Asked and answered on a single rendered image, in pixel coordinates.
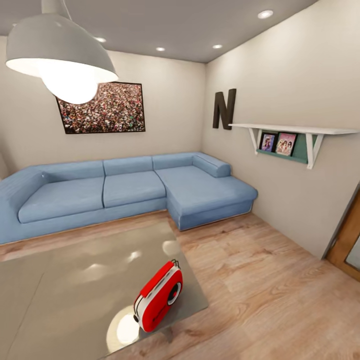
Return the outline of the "radio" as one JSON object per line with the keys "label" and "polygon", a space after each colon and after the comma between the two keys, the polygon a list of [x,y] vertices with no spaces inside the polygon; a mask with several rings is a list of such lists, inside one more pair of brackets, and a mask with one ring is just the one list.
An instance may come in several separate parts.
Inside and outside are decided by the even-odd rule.
{"label": "radio", "polygon": [[167,262],[145,285],[134,303],[135,321],[144,332],[153,331],[182,292],[182,272],[177,262]]}

